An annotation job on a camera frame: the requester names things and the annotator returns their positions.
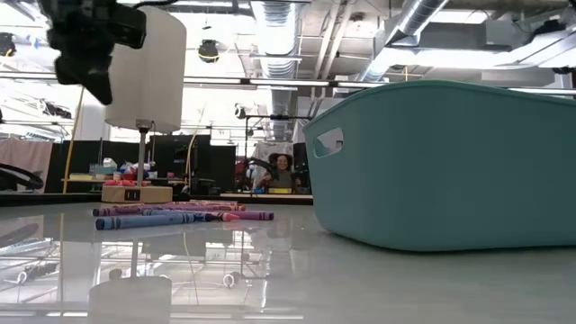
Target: air duct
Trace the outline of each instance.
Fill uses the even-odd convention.
[[[384,46],[410,39],[411,46],[418,46],[419,34],[426,28],[436,13],[448,3],[448,0],[406,0],[402,12],[394,20],[396,25],[384,34]],[[385,51],[374,54],[373,60],[358,75],[356,81],[378,82],[390,67],[390,58]]]
[[[288,2],[252,2],[258,28],[258,50],[267,56],[291,56],[296,51],[300,4]],[[296,61],[286,58],[261,58],[262,74],[266,78],[294,78]],[[294,115],[292,91],[271,90],[272,114]],[[285,140],[285,124],[273,125],[274,139]]]

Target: white cylinder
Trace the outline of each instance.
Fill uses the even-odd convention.
[[[112,104],[105,120],[137,130],[137,121],[154,122],[156,131],[178,131],[182,122],[182,90],[186,28],[170,13],[144,6],[146,40],[141,49],[116,45],[110,66]]]

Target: wooden block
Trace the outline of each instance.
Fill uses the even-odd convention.
[[[163,186],[124,187],[105,185],[102,189],[104,203],[170,203],[172,188]]]

